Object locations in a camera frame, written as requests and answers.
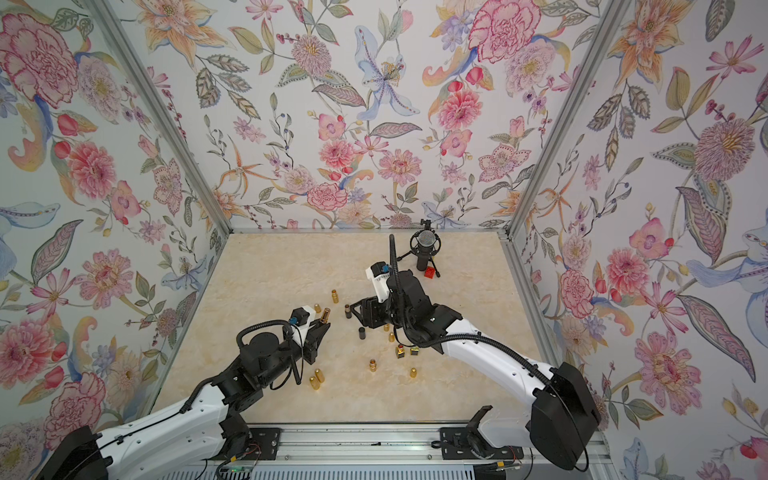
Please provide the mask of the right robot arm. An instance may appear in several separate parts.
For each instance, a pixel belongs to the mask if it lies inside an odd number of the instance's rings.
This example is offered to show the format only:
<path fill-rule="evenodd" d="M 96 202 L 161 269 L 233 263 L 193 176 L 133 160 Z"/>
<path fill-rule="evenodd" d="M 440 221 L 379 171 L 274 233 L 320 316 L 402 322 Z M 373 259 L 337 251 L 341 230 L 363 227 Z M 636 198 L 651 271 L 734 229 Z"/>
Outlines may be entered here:
<path fill-rule="evenodd" d="M 361 326 L 388 324 L 397 342 L 462 361 L 527 406 L 518 416 L 483 407 L 467 426 L 476 441 L 530 448 L 563 470 L 587 471 L 587 445 L 602 417 L 582 373 L 567 362 L 555 367 L 532 360 L 485 335 L 458 311 L 433 303 L 413 272 L 400 269 L 394 237 L 388 250 L 387 260 L 366 271 L 374 296 L 351 306 Z"/>

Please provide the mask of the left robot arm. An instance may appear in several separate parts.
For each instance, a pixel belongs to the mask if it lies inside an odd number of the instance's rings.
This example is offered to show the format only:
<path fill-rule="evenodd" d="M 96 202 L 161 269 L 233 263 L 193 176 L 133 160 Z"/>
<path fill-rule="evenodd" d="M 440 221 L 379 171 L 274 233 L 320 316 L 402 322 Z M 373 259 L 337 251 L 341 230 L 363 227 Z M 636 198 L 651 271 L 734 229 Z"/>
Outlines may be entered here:
<path fill-rule="evenodd" d="M 40 479 L 159 479 L 196 460 L 239 456 L 252 442 L 242 414 L 279 377 L 302 380 L 330 326 L 320 320 L 270 320 L 241 330 L 238 354 L 184 400 L 131 423 L 67 434 Z"/>

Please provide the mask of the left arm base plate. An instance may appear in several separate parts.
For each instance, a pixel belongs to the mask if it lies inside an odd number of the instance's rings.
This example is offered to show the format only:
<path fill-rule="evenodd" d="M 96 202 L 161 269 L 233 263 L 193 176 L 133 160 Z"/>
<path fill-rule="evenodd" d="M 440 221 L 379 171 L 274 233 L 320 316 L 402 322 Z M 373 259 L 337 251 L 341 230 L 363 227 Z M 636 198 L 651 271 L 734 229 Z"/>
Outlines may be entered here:
<path fill-rule="evenodd" d="M 238 441 L 225 457 L 231 461 L 273 461 L 277 458 L 282 433 L 278 427 L 251 427 L 244 441 Z"/>

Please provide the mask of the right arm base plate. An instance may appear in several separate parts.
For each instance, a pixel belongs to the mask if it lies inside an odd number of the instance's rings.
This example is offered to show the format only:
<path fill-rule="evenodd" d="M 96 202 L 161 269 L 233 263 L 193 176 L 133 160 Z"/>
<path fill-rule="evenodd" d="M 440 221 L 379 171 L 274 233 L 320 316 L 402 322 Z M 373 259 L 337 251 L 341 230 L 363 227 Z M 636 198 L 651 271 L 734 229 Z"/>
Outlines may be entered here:
<path fill-rule="evenodd" d="M 467 427 L 442 427 L 439 438 L 431 442 L 439 450 L 443 460 L 522 460 L 525 454 L 520 447 L 492 447 L 478 433 Z"/>

